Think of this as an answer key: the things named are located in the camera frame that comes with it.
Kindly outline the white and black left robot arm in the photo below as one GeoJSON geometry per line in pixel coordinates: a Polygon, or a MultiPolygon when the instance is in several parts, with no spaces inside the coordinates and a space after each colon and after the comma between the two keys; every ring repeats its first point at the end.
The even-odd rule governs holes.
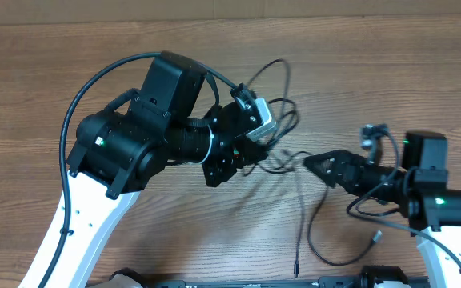
{"type": "Polygon", "coordinates": [[[202,86],[222,75],[170,51],[150,52],[142,86],[85,117],[75,143],[59,141],[62,197],[24,287],[83,287],[114,228],[168,166],[199,164],[209,187],[267,157],[277,122],[267,101],[231,84],[231,102],[191,113],[202,86]]]}

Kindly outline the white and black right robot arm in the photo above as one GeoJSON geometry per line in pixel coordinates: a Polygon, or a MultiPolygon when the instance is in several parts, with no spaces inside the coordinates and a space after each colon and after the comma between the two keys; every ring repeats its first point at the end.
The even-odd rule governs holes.
{"type": "Polygon", "coordinates": [[[398,147],[384,126],[365,126],[368,156],[332,150],[304,158],[326,187],[355,196],[352,218],[408,232],[427,268],[431,287],[461,287],[461,190],[448,188],[447,138],[410,130],[398,147]]]}

